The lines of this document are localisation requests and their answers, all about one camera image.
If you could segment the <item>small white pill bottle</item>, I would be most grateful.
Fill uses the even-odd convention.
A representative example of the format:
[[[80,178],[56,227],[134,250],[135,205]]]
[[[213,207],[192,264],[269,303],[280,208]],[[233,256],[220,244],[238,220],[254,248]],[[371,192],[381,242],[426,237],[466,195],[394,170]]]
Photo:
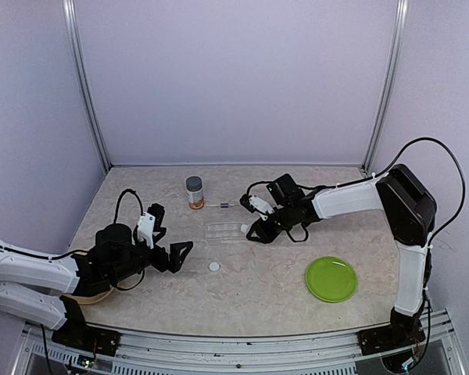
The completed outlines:
[[[247,224],[242,224],[241,227],[240,227],[240,231],[243,233],[243,234],[247,234],[248,231],[249,231],[249,226]]]

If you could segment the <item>clear plastic pill organizer box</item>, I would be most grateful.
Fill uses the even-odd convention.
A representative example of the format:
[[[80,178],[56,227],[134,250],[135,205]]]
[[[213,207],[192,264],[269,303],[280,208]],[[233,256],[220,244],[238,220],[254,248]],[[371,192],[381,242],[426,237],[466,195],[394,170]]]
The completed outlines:
[[[205,207],[220,214],[222,218],[221,221],[210,220],[206,224],[205,237],[207,241],[234,241],[245,237],[242,232],[242,222],[228,220],[228,218],[237,217],[239,204],[229,202],[207,203]]]

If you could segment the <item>white pill bottle cap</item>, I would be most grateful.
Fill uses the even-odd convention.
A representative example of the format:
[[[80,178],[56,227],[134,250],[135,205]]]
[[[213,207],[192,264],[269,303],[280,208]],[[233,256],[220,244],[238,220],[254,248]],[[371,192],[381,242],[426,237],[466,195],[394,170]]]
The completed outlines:
[[[216,272],[220,269],[220,264],[218,262],[212,262],[209,264],[209,269],[213,272]]]

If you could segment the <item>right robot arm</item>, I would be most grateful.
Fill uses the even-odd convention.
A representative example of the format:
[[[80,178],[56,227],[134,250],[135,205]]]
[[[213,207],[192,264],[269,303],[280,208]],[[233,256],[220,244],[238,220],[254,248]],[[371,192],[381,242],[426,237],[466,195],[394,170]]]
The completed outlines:
[[[247,243],[242,258],[249,279],[234,293],[237,301],[224,314],[225,323],[217,332],[259,337],[385,325],[397,284],[412,272],[408,266],[398,269],[404,263],[388,229],[379,210],[347,210],[312,223],[308,244],[283,239],[270,245]],[[359,283],[350,299],[329,304],[307,290],[305,263],[322,255],[337,255],[355,267]]]

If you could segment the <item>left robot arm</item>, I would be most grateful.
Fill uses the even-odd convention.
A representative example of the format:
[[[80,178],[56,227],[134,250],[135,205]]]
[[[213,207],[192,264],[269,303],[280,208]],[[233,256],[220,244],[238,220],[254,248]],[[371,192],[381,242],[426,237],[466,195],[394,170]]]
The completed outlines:
[[[59,330],[79,348],[94,331],[84,322],[78,298],[92,298],[113,289],[147,268],[178,272],[193,248],[190,241],[168,249],[158,242],[166,234],[160,204],[140,209],[134,228],[114,220],[95,235],[88,250],[62,255],[17,248],[0,240],[0,312]]]

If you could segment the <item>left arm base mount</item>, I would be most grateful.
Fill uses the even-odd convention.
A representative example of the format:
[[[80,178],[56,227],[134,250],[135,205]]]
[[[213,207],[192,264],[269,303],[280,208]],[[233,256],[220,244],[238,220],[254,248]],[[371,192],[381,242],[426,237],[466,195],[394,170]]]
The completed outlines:
[[[60,328],[53,330],[52,341],[93,354],[114,357],[117,345],[120,343],[120,333],[88,325],[80,306],[74,299],[61,296],[60,301],[66,310],[64,313],[66,321]]]

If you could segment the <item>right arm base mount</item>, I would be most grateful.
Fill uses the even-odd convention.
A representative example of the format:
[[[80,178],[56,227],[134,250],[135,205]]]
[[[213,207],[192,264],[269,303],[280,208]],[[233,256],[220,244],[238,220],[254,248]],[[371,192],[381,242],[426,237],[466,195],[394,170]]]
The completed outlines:
[[[424,341],[421,324],[423,311],[424,307],[421,307],[413,316],[407,316],[392,309],[387,325],[360,330],[357,337],[362,355],[391,351]]]

